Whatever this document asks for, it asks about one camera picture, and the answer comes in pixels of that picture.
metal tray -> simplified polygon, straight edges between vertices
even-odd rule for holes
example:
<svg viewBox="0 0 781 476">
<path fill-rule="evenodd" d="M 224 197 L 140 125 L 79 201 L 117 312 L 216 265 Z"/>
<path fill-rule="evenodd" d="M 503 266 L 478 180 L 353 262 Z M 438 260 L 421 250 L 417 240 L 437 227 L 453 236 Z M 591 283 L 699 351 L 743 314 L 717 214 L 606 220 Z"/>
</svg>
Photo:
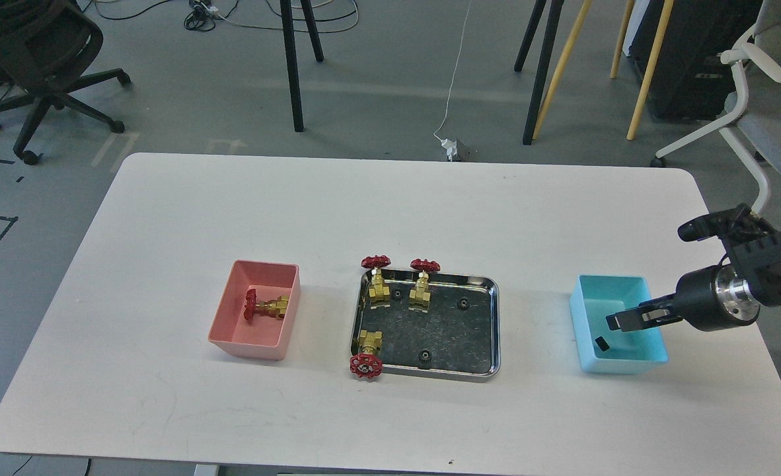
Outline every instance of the metal tray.
<svg viewBox="0 0 781 476">
<path fill-rule="evenodd" d="M 362 329 L 382 331 L 383 372 L 437 379 L 485 380 L 499 370 L 499 290 L 481 276 L 429 274 L 429 311 L 408 309 L 418 271 L 382 269 L 390 307 L 371 308 L 370 271 L 361 275 L 350 352 L 358 353 Z M 466 300 L 467 308 L 459 302 Z M 427 350 L 429 362 L 420 360 Z"/>
</svg>

concrete floor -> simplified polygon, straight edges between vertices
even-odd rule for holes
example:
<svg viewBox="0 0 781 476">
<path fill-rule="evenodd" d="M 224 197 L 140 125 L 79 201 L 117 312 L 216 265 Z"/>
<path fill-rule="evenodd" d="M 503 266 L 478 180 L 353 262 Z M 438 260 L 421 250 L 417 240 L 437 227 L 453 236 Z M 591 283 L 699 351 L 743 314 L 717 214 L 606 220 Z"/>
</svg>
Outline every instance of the concrete floor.
<svg viewBox="0 0 781 476">
<path fill-rule="evenodd" d="M 215 0 L 215 5 L 229 9 L 232 2 Z M 478 162 L 647 165 L 657 148 L 699 124 L 657 123 L 646 115 L 638 139 L 625 140 L 638 79 L 626 62 L 619 79 L 608 79 L 621 4 L 594 4 L 541 137 L 525 147 L 521 132 L 540 39 L 533 42 L 526 71 L 514 73 L 512 65 L 529 2 L 472 2 L 441 135 L 460 138 Z M 104 15 L 116 16 L 143 8 L 128 0 L 101 5 Z M 182 19 L 189 8 L 182 1 L 125 21 L 100 19 L 89 9 L 106 35 L 92 70 L 123 67 L 133 85 L 122 88 L 112 81 L 77 97 L 124 121 L 126 132 L 112 135 L 91 118 L 51 110 L 29 145 L 44 154 L 40 165 L 0 162 L 0 236 L 6 231 L 0 239 L 0 400 L 129 153 L 444 159 L 432 131 L 444 114 L 467 2 L 361 0 L 358 6 L 357 27 L 322 37 L 324 63 L 313 60 L 308 37 L 297 37 L 306 123 L 302 134 L 291 126 L 280 33 L 230 24 L 209 33 L 187 31 Z M 566 3 L 556 52 L 578 6 Z M 348 1 L 335 0 L 316 15 L 330 18 L 350 9 Z M 258 0 L 244 0 L 230 18 L 279 24 Z M 346 26 L 350 19 L 322 27 Z M 15 160 L 11 147 L 24 117 L 23 110 L 0 114 L 0 161 Z M 672 154 L 669 165 L 695 177 L 711 210 L 751 203 L 757 195 L 754 180 L 719 136 Z M 775 190 L 763 215 L 781 229 L 781 177 L 771 169 L 768 173 Z M 765 311 L 759 326 L 781 377 L 781 310 Z M 26 459 L 0 454 L 0 475 L 11 474 Z M 79 458 L 35 457 L 19 474 L 76 475 L 85 472 L 85 465 Z M 95 461 L 91 470 L 92 475 L 192 472 L 188 463 L 104 460 Z"/>
</svg>

metal cylinder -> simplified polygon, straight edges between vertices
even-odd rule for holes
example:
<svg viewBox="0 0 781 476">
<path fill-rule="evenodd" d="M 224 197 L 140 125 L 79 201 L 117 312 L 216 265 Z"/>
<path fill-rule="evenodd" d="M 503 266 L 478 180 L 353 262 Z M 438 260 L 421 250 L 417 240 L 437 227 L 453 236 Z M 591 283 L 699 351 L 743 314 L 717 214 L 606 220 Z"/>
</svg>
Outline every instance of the metal cylinder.
<svg viewBox="0 0 781 476">
<path fill-rule="evenodd" d="M 675 287 L 675 311 L 699 331 L 719 331 L 750 325 L 760 305 L 749 295 L 746 281 L 730 265 L 710 266 L 681 276 Z"/>
</svg>

red handwheel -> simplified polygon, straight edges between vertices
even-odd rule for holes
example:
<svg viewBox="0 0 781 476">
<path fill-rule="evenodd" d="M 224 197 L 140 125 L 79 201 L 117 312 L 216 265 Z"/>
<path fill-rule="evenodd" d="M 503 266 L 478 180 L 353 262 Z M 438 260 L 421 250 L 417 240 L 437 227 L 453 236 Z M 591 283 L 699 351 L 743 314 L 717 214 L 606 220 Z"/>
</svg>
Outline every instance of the red handwheel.
<svg viewBox="0 0 781 476">
<path fill-rule="evenodd" d="M 246 322 L 252 321 L 252 314 L 255 314 L 255 289 L 248 290 L 246 292 L 246 305 L 243 309 L 243 319 L 246 319 Z"/>
<path fill-rule="evenodd" d="M 411 262 L 411 267 L 417 269 L 417 271 L 425 271 L 426 273 L 437 273 L 438 271 L 441 271 L 441 265 L 439 265 L 438 262 L 419 258 Z"/>
<path fill-rule="evenodd" d="M 368 256 L 361 260 L 361 267 L 367 269 L 384 268 L 391 264 L 391 259 L 385 255 Z"/>
<path fill-rule="evenodd" d="M 382 361 L 372 354 L 356 354 L 349 359 L 349 371 L 358 377 L 372 379 L 382 373 Z"/>
</svg>

white chair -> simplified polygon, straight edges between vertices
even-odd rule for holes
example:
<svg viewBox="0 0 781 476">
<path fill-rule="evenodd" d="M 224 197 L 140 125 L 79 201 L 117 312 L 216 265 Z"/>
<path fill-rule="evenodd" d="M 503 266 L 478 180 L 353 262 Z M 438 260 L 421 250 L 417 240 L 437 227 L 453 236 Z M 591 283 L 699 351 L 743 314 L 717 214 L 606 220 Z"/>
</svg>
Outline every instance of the white chair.
<svg viewBox="0 0 781 476">
<path fill-rule="evenodd" d="M 725 100 L 727 114 L 657 151 L 651 165 L 665 167 L 668 154 L 719 130 L 758 181 L 752 209 L 759 213 L 769 199 L 769 181 L 733 128 L 781 174 L 781 0 L 764 0 L 758 21 L 720 59 L 731 66 L 735 84 Z"/>
</svg>

